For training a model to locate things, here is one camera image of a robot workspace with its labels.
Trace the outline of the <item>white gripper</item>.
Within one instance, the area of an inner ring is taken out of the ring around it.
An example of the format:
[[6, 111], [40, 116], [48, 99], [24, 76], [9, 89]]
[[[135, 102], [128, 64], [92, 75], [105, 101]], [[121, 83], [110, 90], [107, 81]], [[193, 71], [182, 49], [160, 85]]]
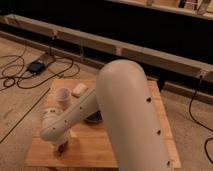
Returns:
[[51, 140], [51, 144], [54, 146], [55, 149], [58, 149], [61, 145], [67, 143], [70, 139], [70, 133], [65, 132], [61, 136], [57, 137], [54, 140]]

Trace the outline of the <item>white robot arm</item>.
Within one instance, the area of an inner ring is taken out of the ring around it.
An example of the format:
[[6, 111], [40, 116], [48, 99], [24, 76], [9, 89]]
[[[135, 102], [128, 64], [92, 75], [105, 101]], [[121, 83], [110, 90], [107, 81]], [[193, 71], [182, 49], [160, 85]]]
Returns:
[[57, 142], [69, 128], [100, 112], [119, 171], [173, 171], [148, 80], [130, 60], [115, 60], [64, 112], [46, 111], [40, 136]]

